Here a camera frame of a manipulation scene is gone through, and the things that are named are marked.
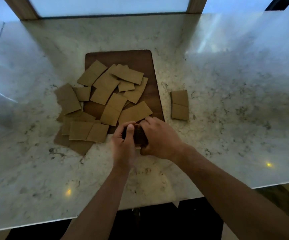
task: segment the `stack of cardboard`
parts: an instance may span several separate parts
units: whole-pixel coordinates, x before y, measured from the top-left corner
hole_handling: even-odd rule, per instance
[[[77,81],[85,87],[72,88],[66,84],[57,89],[55,94],[62,107],[57,121],[63,125],[54,143],[85,155],[93,143],[105,142],[109,126],[116,126],[118,121],[137,122],[151,115],[144,101],[137,104],[148,82],[143,75],[127,65],[107,68],[96,60]],[[91,86],[96,90],[90,97]],[[119,94],[114,93],[117,86]],[[106,106],[100,120],[82,111],[79,102],[89,100]],[[136,105],[123,110],[130,102]]]

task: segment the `wooden frame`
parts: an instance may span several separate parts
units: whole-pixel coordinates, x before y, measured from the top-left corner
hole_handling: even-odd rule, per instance
[[[5,2],[21,21],[39,19],[29,0],[5,0]]]
[[[203,8],[207,0],[190,0],[187,8],[187,13],[202,14]]]

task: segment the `person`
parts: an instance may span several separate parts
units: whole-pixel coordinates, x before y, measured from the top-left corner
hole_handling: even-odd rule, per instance
[[[134,125],[135,122],[127,122],[116,129],[112,136],[112,170],[63,240],[109,237],[129,171],[135,162]],[[289,239],[289,217],[282,210],[218,168],[194,147],[183,143],[165,122],[147,117],[140,126],[149,142],[140,153],[175,163],[239,239]]]

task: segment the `black object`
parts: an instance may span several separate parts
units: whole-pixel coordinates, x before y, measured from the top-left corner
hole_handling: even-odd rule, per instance
[[[265,11],[284,11],[289,6],[289,0],[273,0]]]
[[[127,132],[127,128],[125,127],[123,129],[123,139],[126,138],[126,132]],[[143,145],[146,146],[148,145],[148,139],[145,135],[144,130],[141,128],[140,125],[136,125],[135,126],[135,131],[133,133],[133,141],[135,142],[135,145]]]

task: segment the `person's right hand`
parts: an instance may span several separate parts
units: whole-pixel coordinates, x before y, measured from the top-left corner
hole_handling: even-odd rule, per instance
[[[174,162],[184,145],[174,129],[156,117],[147,117],[139,125],[144,130],[149,142],[147,147],[141,148],[140,153]]]

